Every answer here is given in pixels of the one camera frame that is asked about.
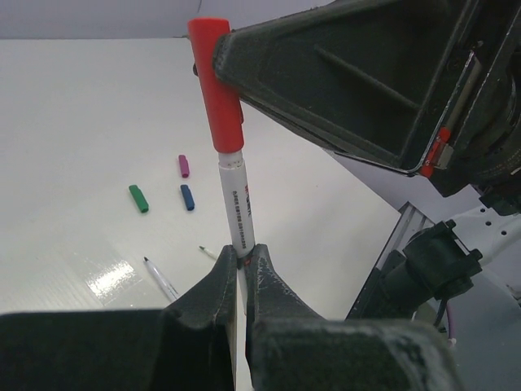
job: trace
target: marker with red cap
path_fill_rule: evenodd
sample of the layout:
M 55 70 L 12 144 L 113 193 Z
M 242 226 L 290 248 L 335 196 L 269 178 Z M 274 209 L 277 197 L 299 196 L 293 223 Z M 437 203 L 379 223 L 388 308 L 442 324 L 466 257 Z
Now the marker with red cap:
M 242 153 L 242 112 L 239 95 L 231 87 L 217 80 L 212 67 L 213 50 L 217 40 L 229 32 L 230 23 L 224 19 L 198 18 L 188 22 L 188 33 L 212 131 L 213 146 L 219 153 L 219 174 L 231 243 L 241 259 L 255 246 L 246 165 Z M 243 279 L 243 273 L 239 274 L 244 294 L 246 284 Z

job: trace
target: black cable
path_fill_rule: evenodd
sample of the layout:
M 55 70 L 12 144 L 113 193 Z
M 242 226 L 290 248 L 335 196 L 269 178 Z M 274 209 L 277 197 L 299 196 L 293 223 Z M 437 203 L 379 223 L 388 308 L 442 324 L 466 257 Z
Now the black cable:
M 441 299 L 440 306 L 438 307 L 438 313 L 436 314 L 436 320 L 434 321 L 434 327 L 438 328 L 441 323 L 441 319 L 443 319 L 443 315 L 445 315 L 445 311 L 447 310 L 447 300 Z

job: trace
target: table surface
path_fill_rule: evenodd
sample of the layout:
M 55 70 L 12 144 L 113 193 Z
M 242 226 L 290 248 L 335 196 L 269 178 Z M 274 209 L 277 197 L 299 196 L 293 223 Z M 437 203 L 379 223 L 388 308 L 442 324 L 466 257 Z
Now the table surface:
M 0 311 L 164 307 L 229 243 L 187 40 L 0 41 Z M 319 314 L 349 311 L 398 212 L 320 148 L 243 107 L 256 240 Z M 177 155 L 190 162 L 182 179 Z M 179 186 L 190 186 L 195 210 Z M 128 192 L 137 184 L 150 212 Z M 238 389 L 247 388 L 244 319 Z

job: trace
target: red marker cap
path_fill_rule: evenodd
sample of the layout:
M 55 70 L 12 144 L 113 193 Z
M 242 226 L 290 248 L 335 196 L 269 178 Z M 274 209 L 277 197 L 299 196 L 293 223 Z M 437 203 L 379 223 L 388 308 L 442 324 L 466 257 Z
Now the red marker cap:
M 213 146 L 220 153 L 237 152 L 244 146 L 239 95 L 217 80 L 212 66 L 217 40 L 229 32 L 230 23 L 224 19 L 197 18 L 188 22 L 188 34 L 212 131 Z

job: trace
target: blue marker cap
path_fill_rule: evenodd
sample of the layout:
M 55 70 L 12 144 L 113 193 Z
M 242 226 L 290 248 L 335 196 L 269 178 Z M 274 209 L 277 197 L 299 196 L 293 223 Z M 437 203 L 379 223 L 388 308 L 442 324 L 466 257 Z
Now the blue marker cap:
M 194 210 L 194 198 L 192 197 L 192 192 L 190 191 L 188 185 L 181 185 L 181 193 L 182 198 L 185 200 L 186 210 Z

